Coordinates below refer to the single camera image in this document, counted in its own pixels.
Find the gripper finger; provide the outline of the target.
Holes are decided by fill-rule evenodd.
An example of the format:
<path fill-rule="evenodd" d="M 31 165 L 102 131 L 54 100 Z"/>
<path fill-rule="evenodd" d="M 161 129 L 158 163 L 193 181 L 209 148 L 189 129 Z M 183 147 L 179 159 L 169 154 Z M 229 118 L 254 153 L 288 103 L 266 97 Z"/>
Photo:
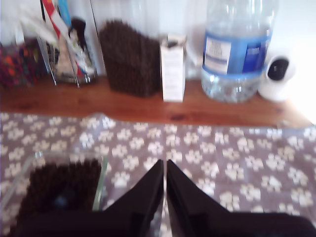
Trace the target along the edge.
<path fill-rule="evenodd" d="M 182 216 L 222 218 L 230 212 L 198 188 L 171 160 L 167 161 L 167 193 Z"/>
<path fill-rule="evenodd" d="M 145 216 L 155 205 L 163 192 L 163 161 L 159 159 L 154 166 L 135 184 L 135 186 L 115 201 L 104 212 L 109 218 L 132 218 Z"/>

